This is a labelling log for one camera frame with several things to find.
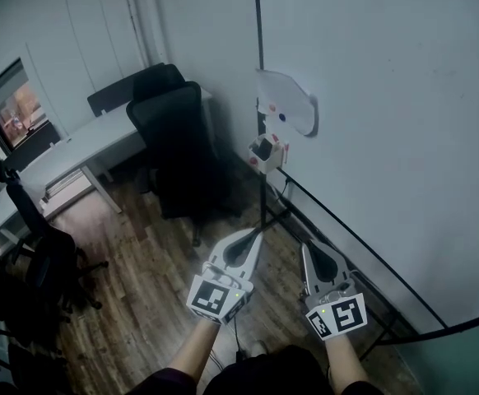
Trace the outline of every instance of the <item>wooden floor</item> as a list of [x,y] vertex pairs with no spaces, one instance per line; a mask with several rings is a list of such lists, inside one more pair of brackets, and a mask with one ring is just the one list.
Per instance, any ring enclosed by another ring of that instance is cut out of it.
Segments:
[[[191,247],[188,221],[165,221],[152,193],[136,193],[128,172],[115,173],[107,186],[123,209],[114,213],[97,193],[90,193],[60,214],[54,224],[73,235],[89,263],[109,260],[109,268],[85,278],[84,285],[103,309],[75,309],[63,324],[58,344],[68,359],[68,373],[79,394],[123,394],[169,363],[190,333],[196,318],[185,308],[193,275],[200,272],[214,243],[259,218],[258,181],[247,169],[233,169],[234,199],[241,218],[216,217],[202,232],[202,245]],[[261,339],[270,351],[288,344],[311,350],[327,367],[321,342],[309,333],[297,303],[301,290],[298,244],[276,225],[265,245],[253,283],[256,293],[238,314],[240,344],[248,348]],[[371,321],[351,335],[363,352],[380,333]],[[235,360],[231,328],[222,327],[214,346],[223,365]],[[364,363],[385,393],[420,393],[390,347],[378,347]],[[209,361],[199,384],[202,393],[218,373]]]

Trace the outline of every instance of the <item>black sleeve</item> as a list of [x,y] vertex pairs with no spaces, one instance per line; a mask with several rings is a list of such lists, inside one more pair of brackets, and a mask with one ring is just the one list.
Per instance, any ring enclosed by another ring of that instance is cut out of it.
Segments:
[[354,382],[344,389],[342,395],[383,395],[375,386],[367,382]]
[[176,369],[163,369],[146,378],[127,395],[196,395],[196,383]]

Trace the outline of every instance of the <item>white pipe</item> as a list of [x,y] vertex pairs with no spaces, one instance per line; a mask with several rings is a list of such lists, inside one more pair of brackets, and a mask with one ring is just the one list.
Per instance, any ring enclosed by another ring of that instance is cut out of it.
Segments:
[[148,18],[151,25],[151,33],[153,35],[154,45],[156,46],[157,56],[163,63],[168,63],[168,55],[166,52],[165,36],[160,21],[159,5],[157,0],[146,0],[148,7]]
[[136,4],[135,0],[125,0],[126,7],[128,8],[128,17],[131,22],[131,27],[133,33],[135,35],[135,45],[137,47],[137,56],[139,57],[139,64],[141,65],[141,69],[144,69],[151,65],[150,60],[148,59],[148,55],[145,51],[145,44],[144,39],[142,38],[141,27],[137,22],[137,11],[136,11]]

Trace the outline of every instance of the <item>white desk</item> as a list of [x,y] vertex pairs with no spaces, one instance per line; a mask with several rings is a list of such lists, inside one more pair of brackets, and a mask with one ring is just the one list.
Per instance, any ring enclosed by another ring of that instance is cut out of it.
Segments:
[[[202,89],[205,122],[209,134],[213,136],[212,121],[208,109],[208,101],[211,97],[208,92]],[[121,105],[117,109],[92,120],[72,135],[65,137],[29,164],[20,173],[21,179],[29,184],[47,187],[63,176],[81,168],[84,175],[96,187],[106,202],[116,212],[121,212],[121,209],[102,187],[99,180],[91,173],[86,163],[105,149],[137,132],[126,114],[127,105]],[[6,189],[3,188],[0,192],[0,229],[15,214],[16,206],[7,195]]]

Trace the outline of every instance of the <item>person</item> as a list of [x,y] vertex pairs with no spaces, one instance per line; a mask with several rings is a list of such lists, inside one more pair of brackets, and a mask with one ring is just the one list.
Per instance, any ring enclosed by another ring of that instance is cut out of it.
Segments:
[[[194,395],[220,325],[200,319],[168,367],[155,372],[128,395]],[[371,385],[345,334],[325,342],[331,385],[313,355],[298,346],[261,354],[226,367],[204,395],[299,393],[380,395]]]

